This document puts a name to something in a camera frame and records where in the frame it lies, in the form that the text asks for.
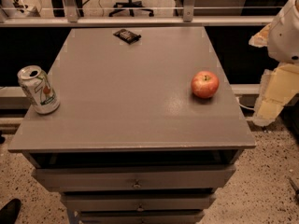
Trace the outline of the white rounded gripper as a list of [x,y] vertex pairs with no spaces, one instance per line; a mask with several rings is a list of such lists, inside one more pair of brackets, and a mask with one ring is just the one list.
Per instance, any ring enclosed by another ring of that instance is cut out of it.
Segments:
[[268,55],[282,62],[273,71],[263,72],[253,123],[268,126],[299,92],[299,10],[298,0],[289,0],[271,24],[253,35],[249,44],[268,49]]

